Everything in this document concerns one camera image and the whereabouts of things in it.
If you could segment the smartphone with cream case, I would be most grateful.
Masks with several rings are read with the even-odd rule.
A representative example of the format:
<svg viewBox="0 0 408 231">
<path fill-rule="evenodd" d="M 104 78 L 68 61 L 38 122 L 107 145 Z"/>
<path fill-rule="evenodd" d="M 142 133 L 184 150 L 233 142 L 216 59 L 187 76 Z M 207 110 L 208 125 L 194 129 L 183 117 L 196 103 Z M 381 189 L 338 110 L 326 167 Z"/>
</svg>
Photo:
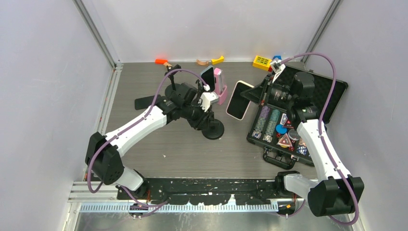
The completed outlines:
<svg viewBox="0 0 408 231">
<path fill-rule="evenodd" d="M 245 90 L 250 90 L 253 87 L 253 85 L 242 80 L 236 82 L 226 108 L 227 115 L 237 120 L 243 120 L 251 101 L 241 96 L 241 93 L 243 93 Z"/>
</svg>

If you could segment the smartphone with clear case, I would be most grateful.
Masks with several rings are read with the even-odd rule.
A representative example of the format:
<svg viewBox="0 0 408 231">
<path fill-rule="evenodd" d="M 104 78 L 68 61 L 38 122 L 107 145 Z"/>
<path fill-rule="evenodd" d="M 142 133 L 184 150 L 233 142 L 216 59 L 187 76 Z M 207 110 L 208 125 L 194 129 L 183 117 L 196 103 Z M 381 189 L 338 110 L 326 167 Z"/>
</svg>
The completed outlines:
<svg viewBox="0 0 408 231">
<path fill-rule="evenodd" d="M 215 91 L 215 77 L 214 77 L 214 68 L 212 65 L 208 66 L 205 70 L 201 73 L 201 78 L 206 82 L 207 85 L 210 87 L 210 91 Z"/>
</svg>

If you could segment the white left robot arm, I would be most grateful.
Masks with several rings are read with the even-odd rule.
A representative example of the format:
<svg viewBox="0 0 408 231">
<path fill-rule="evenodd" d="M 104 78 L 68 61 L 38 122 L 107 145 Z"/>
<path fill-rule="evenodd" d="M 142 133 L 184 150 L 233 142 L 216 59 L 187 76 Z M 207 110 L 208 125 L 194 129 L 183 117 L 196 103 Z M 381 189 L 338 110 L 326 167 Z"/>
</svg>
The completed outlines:
<svg viewBox="0 0 408 231">
<path fill-rule="evenodd" d="M 215 92 L 199 92 L 185 83 L 169 97 L 155 96 L 151 106 L 122 127 L 90 136 L 85 157 L 88 175 L 95 173 L 102 184 L 124 186 L 134 198 L 144 198 L 148 187 L 143 177 L 124 166 L 122 157 L 147 135 L 180 118 L 195 130 L 209 130 L 216 122 L 211 107 L 217 101 Z"/>
</svg>

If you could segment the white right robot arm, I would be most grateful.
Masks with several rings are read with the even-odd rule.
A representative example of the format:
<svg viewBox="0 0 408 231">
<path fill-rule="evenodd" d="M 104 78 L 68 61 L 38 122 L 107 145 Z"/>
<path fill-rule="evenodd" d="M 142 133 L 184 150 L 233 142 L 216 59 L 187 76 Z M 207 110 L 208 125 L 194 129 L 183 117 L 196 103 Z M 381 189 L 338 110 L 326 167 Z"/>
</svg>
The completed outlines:
<svg viewBox="0 0 408 231">
<path fill-rule="evenodd" d="M 261 84 L 243 90 L 241 96 L 262 106 L 286 104 L 288 120 L 306 143 L 319 181 L 304 178 L 296 171 L 280 172 L 275 179 L 275 193 L 283 198 L 291 193 L 299 195 L 316 217 L 354 213 L 356 222 L 364 183 L 344 166 L 324 130 L 325 108 L 319 111 L 312 102 L 314 77 L 309 72 L 298 72 L 290 85 L 284 85 L 277 77 L 267 75 Z"/>
</svg>

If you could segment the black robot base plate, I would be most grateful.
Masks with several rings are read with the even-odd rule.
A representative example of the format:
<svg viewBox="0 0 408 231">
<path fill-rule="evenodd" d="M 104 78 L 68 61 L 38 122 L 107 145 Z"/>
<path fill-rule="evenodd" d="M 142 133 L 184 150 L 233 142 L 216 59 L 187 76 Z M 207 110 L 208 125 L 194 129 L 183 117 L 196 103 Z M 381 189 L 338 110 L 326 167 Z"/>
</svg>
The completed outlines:
<svg viewBox="0 0 408 231">
<path fill-rule="evenodd" d="M 274 179 L 147 178 L 136 191 L 117 186 L 118 200 L 147 201 L 153 205 L 266 205 L 272 199 L 301 200 L 284 192 Z"/>
</svg>

